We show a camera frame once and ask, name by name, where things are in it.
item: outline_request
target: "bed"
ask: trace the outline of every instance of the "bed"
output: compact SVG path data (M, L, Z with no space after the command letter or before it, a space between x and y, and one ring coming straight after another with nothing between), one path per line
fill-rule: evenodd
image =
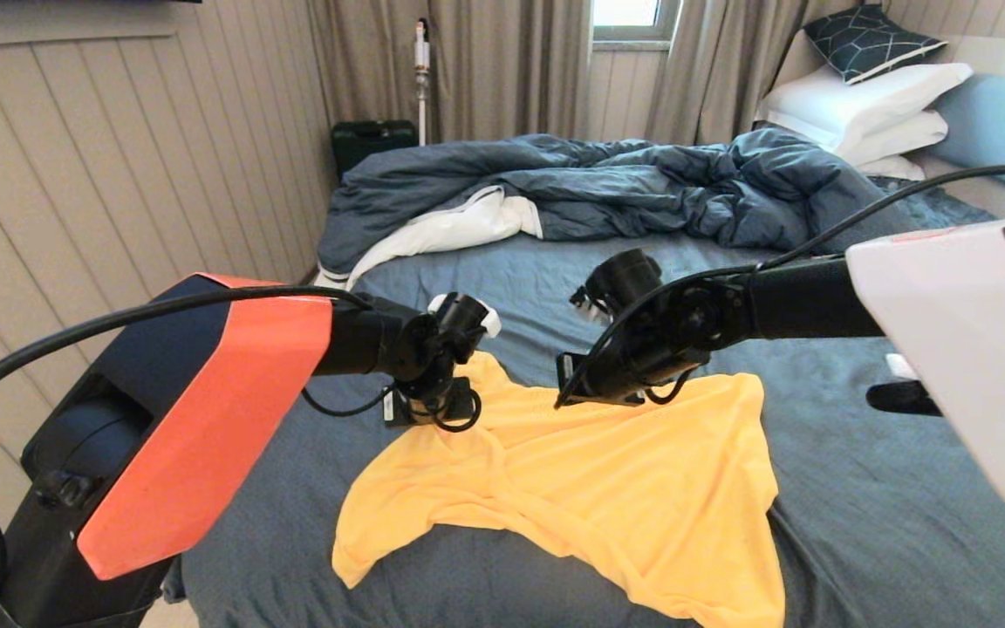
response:
M931 227L989 218L942 192L915 199L909 212ZM592 267L634 247L653 255L666 278L774 253L681 234L584 242L515 235L383 263L356 290L419 308L432 294L475 294L504 322L481 349L515 381L555 386L555 355L585 349L601 331L567 297ZM786 624L1002 627L1005 507L944 421L865 406L866 387L889 378L889 351L881 339L755 341L706 367L765 383L763 422L779 484L770 528ZM346 408L383 383L380 375L323 378L311 390ZM383 428L378 410L338 419L296 403L234 503L183 557L171 593L183 588L206 627L693 625L632 605L588 565L516 534L453 526L391 554L349 592L330 565L340 503L398 434Z

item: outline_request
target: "yellow shirt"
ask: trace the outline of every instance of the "yellow shirt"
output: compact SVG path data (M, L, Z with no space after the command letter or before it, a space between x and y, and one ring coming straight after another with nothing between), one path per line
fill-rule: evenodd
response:
M506 529L667 616L782 625L757 377L689 380L666 406L555 411L555 390L515 385L489 354L457 374L482 398L478 425L408 429L352 484L332 552L347 587L435 524Z

